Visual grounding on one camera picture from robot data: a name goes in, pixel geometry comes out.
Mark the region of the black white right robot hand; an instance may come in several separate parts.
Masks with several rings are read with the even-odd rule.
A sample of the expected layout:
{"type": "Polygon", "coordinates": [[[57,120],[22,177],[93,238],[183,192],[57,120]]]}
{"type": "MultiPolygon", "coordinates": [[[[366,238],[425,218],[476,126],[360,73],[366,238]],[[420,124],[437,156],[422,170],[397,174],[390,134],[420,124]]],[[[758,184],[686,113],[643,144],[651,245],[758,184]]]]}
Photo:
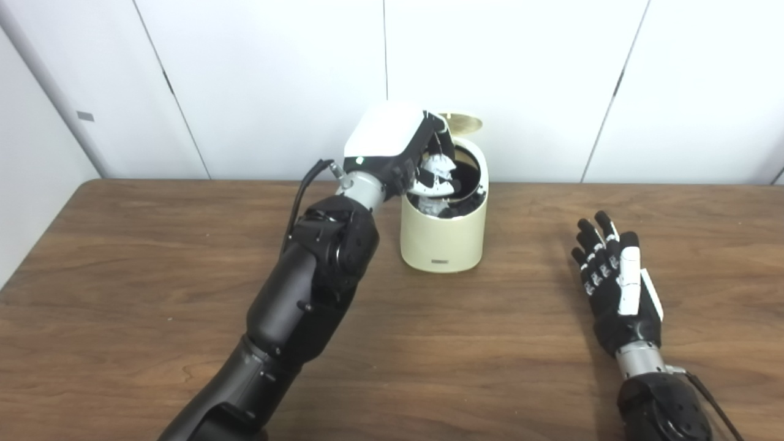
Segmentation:
{"type": "Polygon", "coordinates": [[[594,221],[579,219],[578,247],[571,256],[594,317],[597,341],[614,356],[627,344],[663,343],[663,307],[643,267],[641,244],[633,231],[620,232],[604,210],[594,221]]]}

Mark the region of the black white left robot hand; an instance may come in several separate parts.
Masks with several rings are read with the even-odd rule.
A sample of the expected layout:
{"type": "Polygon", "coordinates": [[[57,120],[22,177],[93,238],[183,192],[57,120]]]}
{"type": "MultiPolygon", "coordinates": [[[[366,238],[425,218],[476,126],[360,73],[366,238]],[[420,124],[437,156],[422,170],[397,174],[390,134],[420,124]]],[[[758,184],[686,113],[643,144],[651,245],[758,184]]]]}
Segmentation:
{"type": "Polygon", "coordinates": [[[349,136],[342,168],[377,179],[385,200],[404,194],[451,197],[462,188],[453,177],[454,154],[444,117],[418,104],[385,101],[368,109],[349,136]]]}

